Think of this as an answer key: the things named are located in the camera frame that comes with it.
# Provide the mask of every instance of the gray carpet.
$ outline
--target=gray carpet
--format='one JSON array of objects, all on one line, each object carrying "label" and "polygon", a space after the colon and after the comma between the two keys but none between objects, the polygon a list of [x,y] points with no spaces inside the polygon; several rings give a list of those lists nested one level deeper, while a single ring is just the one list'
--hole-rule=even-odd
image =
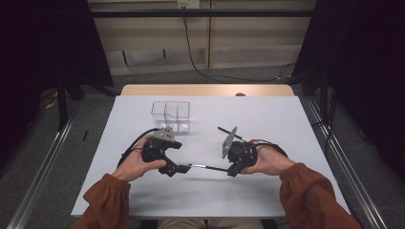
[{"label": "gray carpet", "polygon": [[[269,80],[278,75],[279,70],[278,67],[260,67],[209,70],[205,73]],[[226,83],[255,83],[224,77],[218,77],[218,79]],[[120,92],[126,84],[218,83],[199,75],[195,71],[115,76],[114,81],[116,86],[111,89],[116,92]],[[268,83],[282,82],[283,80],[274,80]],[[295,85],[293,90],[300,96],[309,121],[314,123],[315,120],[307,104],[308,98],[302,96],[300,87],[301,85]],[[70,110],[78,106],[77,116],[52,167],[52,172],[47,177],[42,192],[32,209],[26,223],[27,228],[71,228],[77,221],[70,216],[70,213],[114,105],[112,97],[101,94],[87,86],[83,86],[83,90],[86,97],[82,101],[72,101],[68,98]],[[403,183],[381,161],[373,144],[359,134],[360,129],[356,122],[352,120],[350,114],[339,102],[334,117],[333,132],[384,221],[389,228],[405,228],[405,219],[402,217],[405,216],[405,187]],[[19,202],[27,192],[36,171],[53,143],[57,126],[57,107],[51,110],[40,109],[32,127],[21,140],[20,147],[15,150],[7,166],[3,169],[0,180],[0,228],[7,227]],[[321,147],[324,148],[325,138],[319,129],[315,130],[315,134]],[[364,228],[371,228],[362,206],[345,176],[341,173],[341,169],[330,150],[328,150],[328,158],[336,178],[340,181],[342,193],[353,213]],[[282,224],[282,220],[280,223],[280,228],[288,228],[287,225]],[[136,222],[131,222],[131,228],[138,226]]]}]

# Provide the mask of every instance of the person's right hand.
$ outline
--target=person's right hand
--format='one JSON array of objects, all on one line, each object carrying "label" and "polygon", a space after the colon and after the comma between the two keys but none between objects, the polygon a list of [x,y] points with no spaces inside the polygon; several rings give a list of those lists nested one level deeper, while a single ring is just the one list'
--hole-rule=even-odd
[{"label": "person's right hand", "polygon": [[258,154],[256,164],[254,166],[244,168],[241,171],[241,174],[250,175],[254,173],[263,173],[272,176],[279,176],[281,172],[295,164],[294,161],[278,153],[270,146],[258,146],[256,150]]}]

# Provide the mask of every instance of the rust-colored shirt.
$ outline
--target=rust-colored shirt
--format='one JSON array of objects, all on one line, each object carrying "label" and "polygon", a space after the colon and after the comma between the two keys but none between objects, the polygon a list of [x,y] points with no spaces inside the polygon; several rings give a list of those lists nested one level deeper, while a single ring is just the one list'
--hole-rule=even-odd
[{"label": "rust-colored shirt", "polygon": [[[291,228],[361,228],[336,202],[330,181],[303,163],[283,171],[280,179],[280,199]],[[104,175],[84,195],[89,207],[75,228],[127,228],[130,187]]]}]

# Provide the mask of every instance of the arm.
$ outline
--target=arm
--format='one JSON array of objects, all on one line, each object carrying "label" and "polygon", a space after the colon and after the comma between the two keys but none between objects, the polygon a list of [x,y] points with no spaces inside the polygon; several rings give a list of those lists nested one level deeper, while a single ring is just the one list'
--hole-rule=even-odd
[{"label": "arm", "polygon": [[326,177],[271,147],[259,146],[257,150],[256,164],[244,168],[241,173],[280,176],[280,199],[291,228],[361,228],[336,202]]},{"label": "arm", "polygon": [[147,171],[164,167],[164,160],[145,163],[141,150],[148,139],[143,137],[134,147],[134,151],[111,174],[94,184],[84,194],[89,207],[74,228],[127,228],[129,214],[128,183],[142,177]]}]

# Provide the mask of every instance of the clear plastic container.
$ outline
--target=clear plastic container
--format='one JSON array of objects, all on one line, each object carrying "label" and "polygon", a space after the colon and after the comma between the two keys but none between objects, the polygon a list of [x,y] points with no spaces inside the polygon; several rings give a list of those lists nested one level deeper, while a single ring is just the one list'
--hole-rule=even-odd
[{"label": "clear plastic container", "polygon": [[190,132],[190,103],[156,101],[151,111],[157,128],[171,127],[174,133]]}]

